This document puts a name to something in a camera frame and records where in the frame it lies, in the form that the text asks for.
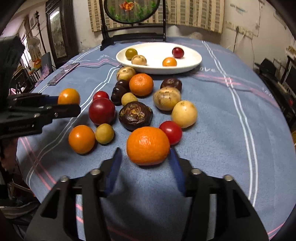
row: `dark brown water chestnut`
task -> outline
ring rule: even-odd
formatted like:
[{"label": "dark brown water chestnut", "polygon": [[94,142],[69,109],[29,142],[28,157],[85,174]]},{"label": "dark brown water chestnut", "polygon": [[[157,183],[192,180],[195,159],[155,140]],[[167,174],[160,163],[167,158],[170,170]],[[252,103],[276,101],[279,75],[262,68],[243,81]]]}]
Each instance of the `dark brown water chestnut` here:
[{"label": "dark brown water chestnut", "polygon": [[122,86],[127,90],[127,92],[130,92],[130,90],[129,90],[129,81],[119,80],[119,81],[117,81],[115,86]]},{"label": "dark brown water chestnut", "polygon": [[111,95],[111,101],[113,102],[113,104],[121,105],[121,98],[127,92],[128,91],[124,87],[116,85],[113,88],[112,95]]},{"label": "dark brown water chestnut", "polygon": [[182,90],[182,82],[179,79],[168,78],[168,79],[165,79],[161,83],[160,88],[163,88],[163,87],[174,87],[174,88],[177,88],[181,92],[181,90]]},{"label": "dark brown water chestnut", "polygon": [[152,116],[152,109],[139,101],[127,103],[118,114],[120,123],[129,131],[149,126]]}]

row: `tangerine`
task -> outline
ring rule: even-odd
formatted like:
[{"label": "tangerine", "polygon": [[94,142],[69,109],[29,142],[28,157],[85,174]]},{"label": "tangerine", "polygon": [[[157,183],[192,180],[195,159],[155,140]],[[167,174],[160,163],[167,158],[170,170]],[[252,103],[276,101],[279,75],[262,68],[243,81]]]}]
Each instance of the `tangerine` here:
[{"label": "tangerine", "polygon": [[164,67],[172,67],[172,66],[177,66],[177,61],[176,59],[172,57],[165,58],[163,60],[163,66]]},{"label": "tangerine", "polygon": [[134,75],[129,82],[131,93],[136,96],[149,95],[153,91],[153,86],[153,79],[144,73]]},{"label": "tangerine", "polygon": [[94,147],[95,140],[93,130],[85,125],[74,127],[68,137],[70,147],[78,154],[90,152]]},{"label": "tangerine", "polygon": [[64,89],[58,99],[58,104],[80,104],[80,95],[77,90],[68,88]]},{"label": "tangerine", "polygon": [[145,126],[129,135],[126,152],[137,165],[156,165],[162,163],[169,154],[170,141],[161,129]]}]

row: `metal screw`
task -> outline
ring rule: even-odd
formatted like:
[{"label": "metal screw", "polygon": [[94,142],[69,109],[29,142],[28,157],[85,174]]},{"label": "metal screw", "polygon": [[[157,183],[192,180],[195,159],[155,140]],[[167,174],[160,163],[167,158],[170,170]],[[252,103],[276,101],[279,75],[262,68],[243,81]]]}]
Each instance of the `metal screw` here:
[{"label": "metal screw", "polygon": [[100,170],[100,169],[92,169],[92,170],[91,170],[91,174],[94,175],[94,176],[95,176],[95,175],[98,175],[98,174],[100,174],[100,173],[101,173],[101,170]]},{"label": "metal screw", "polygon": [[198,168],[194,168],[194,169],[192,169],[191,172],[192,172],[193,175],[199,175],[199,174],[202,173],[202,171],[199,170]]},{"label": "metal screw", "polygon": [[231,175],[225,175],[224,179],[229,182],[233,180],[233,177]]},{"label": "metal screw", "polygon": [[60,180],[61,180],[61,182],[64,183],[64,182],[69,180],[69,177],[68,176],[62,176]]}]

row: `smartphone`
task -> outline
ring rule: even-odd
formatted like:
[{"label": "smartphone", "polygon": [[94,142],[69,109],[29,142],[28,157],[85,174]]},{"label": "smartphone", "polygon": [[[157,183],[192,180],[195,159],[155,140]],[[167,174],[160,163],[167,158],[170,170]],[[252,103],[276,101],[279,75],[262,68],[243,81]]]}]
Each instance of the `smartphone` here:
[{"label": "smartphone", "polygon": [[53,77],[52,80],[50,80],[47,85],[57,85],[58,82],[60,82],[60,80],[62,78],[64,78],[67,74],[69,74],[72,70],[74,70],[77,66],[79,65],[79,63],[75,63],[75,64],[69,64],[66,68],[64,68],[60,73],[58,73],[55,77]]}]

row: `oval plate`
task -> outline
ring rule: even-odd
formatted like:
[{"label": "oval plate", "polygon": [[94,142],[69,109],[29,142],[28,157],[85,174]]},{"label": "oval plate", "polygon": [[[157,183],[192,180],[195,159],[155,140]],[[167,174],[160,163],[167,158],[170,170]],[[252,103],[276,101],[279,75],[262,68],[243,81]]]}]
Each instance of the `oval plate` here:
[{"label": "oval plate", "polygon": [[[176,59],[177,66],[163,67],[163,60],[167,57],[173,57],[172,50],[175,47],[180,47],[184,50],[183,58]],[[143,55],[147,59],[147,65],[132,64],[130,60],[127,60],[125,53],[129,48],[134,48],[139,55]],[[123,66],[132,67],[138,73],[179,74],[188,72],[198,66],[202,61],[202,56],[197,51],[183,45],[167,42],[149,42],[122,49],[117,53],[116,59]]]}]

